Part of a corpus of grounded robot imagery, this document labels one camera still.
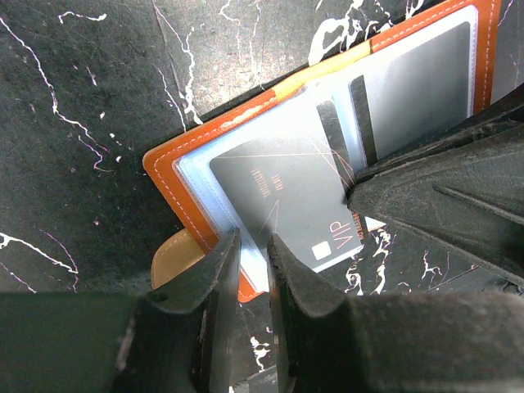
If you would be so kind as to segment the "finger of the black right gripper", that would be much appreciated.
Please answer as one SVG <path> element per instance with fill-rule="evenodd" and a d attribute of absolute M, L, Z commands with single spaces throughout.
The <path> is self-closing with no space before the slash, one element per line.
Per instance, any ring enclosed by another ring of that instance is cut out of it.
<path fill-rule="evenodd" d="M 523 284 L 523 87 L 361 170 L 349 209 Z"/>

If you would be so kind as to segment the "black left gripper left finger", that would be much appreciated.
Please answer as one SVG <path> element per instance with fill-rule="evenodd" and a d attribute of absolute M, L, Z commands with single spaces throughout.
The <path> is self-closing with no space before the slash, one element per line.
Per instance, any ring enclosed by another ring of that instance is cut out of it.
<path fill-rule="evenodd" d="M 241 236 L 144 296 L 6 293 L 4 392 L 226 392 Z"/>

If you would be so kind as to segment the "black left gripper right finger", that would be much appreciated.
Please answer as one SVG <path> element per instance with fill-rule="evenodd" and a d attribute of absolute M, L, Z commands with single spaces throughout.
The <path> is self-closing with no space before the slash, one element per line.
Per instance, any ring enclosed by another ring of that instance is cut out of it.
<path fill-rule="evenodd" d="M 521 297 L 349 296 L 280 237 L 267 251 L 280 391 L 522 391 Z"/>

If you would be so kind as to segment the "grey VIP card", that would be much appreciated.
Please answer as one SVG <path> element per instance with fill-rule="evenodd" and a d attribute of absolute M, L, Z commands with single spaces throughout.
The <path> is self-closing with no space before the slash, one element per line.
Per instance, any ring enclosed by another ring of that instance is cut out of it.
<path fill-rule="evenodd" d="M 350 159 L 324 136 L 252 139 L 217 153 L 209 167 L 257 246 L 276 234 L 315 272 L 361 250 L 346 206 Z"/>

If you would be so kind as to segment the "brown leather card holder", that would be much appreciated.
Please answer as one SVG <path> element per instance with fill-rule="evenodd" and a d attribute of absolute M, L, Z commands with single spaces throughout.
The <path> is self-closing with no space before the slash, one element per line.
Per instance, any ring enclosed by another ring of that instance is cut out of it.
<path fill-rule="evenodd" d="M 354 1 L 343 16 L 321 22 L 310 41 L 308 64 L 241 105 L 150 150 L 143 165 L 183 224 L 155 254 L 151 281 L 160 287 L 195 264 L 232 229 L 241 235 L 237 298 L 247 303 L 269 289 L 266 247 L 257 246 L 210 171 L 221 151 L 256 138 L 324 136 L 344 147 L 354 144 L 348 84 L 370 56 L 430 25 L 471 24 L 471 117 L 491 101 L 499 13 L 498 1 Z M 351 159 L 352 184 L 356 184 Z M 372 261 L 374 292 L 384 292 L 386 259 L 394 236 L 386 225 L 352 210 L 362 248 L 322 270 L 341 268 L 344 289 L 366 293 L 364 257 Z"/>

